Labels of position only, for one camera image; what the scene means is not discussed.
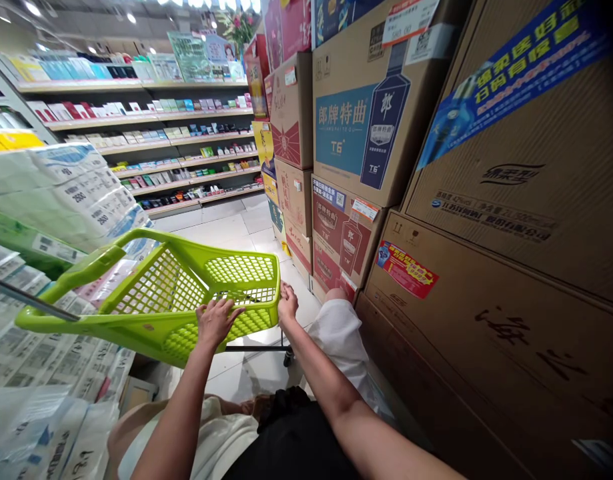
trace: cart handle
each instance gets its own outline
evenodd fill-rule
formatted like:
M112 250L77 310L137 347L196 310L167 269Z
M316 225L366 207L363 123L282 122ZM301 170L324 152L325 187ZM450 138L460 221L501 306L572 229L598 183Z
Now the cart handle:
M66 270L66 272L60 275L54 286L42 293L39 298L48 303L55 303L70 290L97 280L126 255L122 247L126 246L130 241L139 238L148 238L164 243L170 239L170 234L163 235L159 231L147 228L133 229L116 239L113 243L94 250L80 260L80 262Z

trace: price label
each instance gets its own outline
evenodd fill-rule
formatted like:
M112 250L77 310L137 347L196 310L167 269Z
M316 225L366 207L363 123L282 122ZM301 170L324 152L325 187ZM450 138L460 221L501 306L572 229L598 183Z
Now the price label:
M404 0L391 7L384 25L382 47L386 48L424 32L440 0Z

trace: red box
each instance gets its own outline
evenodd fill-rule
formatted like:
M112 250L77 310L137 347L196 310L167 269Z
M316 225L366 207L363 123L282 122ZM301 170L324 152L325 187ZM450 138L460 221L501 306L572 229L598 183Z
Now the red box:
M267 120L270 108L266 103L267 95L264 88L264 79L270 70L268 66L268 54L266 52L266 35L255 35L251 44L244 53L244 65L246 66L246 79L248 88L251 91L249 101L253 107L253 114L256 119Z
M311 51L311 0L269 0L262 5L270 71L301 51Z

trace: green package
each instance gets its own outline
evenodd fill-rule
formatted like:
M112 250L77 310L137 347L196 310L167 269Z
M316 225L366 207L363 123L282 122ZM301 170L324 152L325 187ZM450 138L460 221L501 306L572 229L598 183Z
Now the green package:
M0 212L0 245L18 251L26 264L51 280L82 260L86 254Z

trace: shopping cart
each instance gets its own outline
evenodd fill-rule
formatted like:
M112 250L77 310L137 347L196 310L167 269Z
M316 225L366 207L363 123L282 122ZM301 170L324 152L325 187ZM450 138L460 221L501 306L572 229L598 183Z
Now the shopping cart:
M53 305L66 292L100 278L125 255L122 247L138 238L160 244L106 299L98 314L78 317ZM280 346L226 345L277 325L279 261L268 253L207 247L141 228L92 252L39 297L2 282L0 291L29 305L15 321L20 328L90 335L180 368L197 343L195 309L211 299L233 299L234 308L245 306L246 311L235 320L218 353L285 351L285 366L293 358L290 347L283 345L283 334Z

